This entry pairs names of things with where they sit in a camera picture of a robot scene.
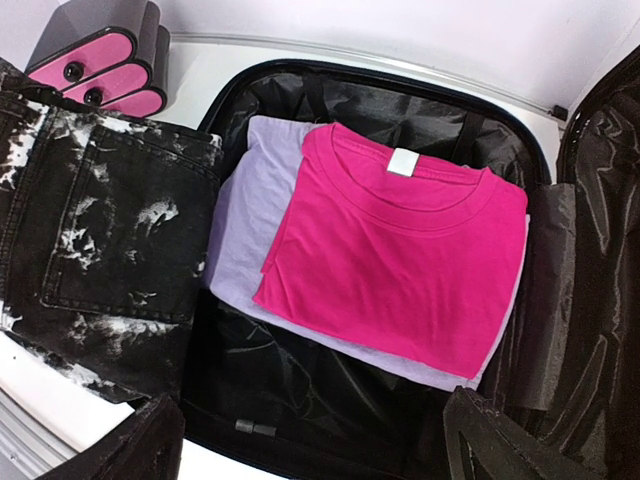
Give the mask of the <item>purple cloth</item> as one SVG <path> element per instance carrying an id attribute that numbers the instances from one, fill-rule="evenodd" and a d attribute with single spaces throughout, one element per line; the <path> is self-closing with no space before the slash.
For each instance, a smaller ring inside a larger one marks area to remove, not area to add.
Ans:
<path id="1" fill-rule="evenodd" d="M 296 325 L 254 301 L 262 267 L 294 193 L 303 141 L 312 130 L 326 125 L 330 124 L 266 116 L 250 120 L 247 151 L 224 182 L 215 209 L 205 270 L 208 288 L 243 313 L 414 382 L 445 391 L 478 387 L 506 329 L 515 299 L 485 367 L 471 380 Z"/>

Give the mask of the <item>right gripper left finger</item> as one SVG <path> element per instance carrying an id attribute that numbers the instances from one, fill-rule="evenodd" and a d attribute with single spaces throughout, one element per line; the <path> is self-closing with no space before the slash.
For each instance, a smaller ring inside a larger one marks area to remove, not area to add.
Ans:
<path id="1" fill-rule="evenodd" d="M 185 420 L 167 395 L 147 401 L 96 444 L 39 476 L 40 480 L 174 480 Z"/>

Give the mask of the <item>black white patterned garment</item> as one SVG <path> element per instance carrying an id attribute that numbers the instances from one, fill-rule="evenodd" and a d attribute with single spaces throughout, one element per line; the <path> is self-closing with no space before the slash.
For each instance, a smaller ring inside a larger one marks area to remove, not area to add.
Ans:
<path id="1" fill-rule="evenodd" d="M 222 141 L 1 65 L 1 328 L 104 399 L 178 396 Z"/>

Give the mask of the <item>black ribbed hard-shell suitcase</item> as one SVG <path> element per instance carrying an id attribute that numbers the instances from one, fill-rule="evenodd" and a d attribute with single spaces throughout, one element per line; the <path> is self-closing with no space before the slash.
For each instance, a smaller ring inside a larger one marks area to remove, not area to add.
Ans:
<path id="1" fill-rule="evenodd" d="M 293 479 L 639 475 L 639 56 L 557 156 L 501 108 L 309 60 L 200 125 L 222 185 L 180 408 Z"/>

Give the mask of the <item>magenta t-shirt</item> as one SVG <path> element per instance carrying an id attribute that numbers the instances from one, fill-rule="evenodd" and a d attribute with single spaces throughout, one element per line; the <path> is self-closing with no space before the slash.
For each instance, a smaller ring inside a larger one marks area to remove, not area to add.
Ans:
<path id="1" fill-rule="evenodd" d="M 312 130 L 301 153 L 254 301 L 324 335 L 478 376 L 515 299 L 525 191 L 338 123 Z"/>

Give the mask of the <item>black pink three-drawer organizer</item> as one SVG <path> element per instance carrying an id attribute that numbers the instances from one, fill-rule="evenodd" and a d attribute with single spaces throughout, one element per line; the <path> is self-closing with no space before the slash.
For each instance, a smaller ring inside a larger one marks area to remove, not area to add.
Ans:
<path id="1" fill-rule="evenodd" d="M 134 117 L 168 102 L 170 33 L 153 1 L 67 1 L 52 13 L 25 73 L 66 98 Z"/>

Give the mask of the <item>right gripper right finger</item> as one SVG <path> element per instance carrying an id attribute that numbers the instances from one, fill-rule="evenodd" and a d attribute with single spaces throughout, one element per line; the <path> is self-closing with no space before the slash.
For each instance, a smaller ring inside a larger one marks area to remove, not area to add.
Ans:
<path id="1" fill-rule="evenodd" d="M 593 479 L 538 442 L 477 392 L 458 387 L 443 412 L 453 479 Z"/>

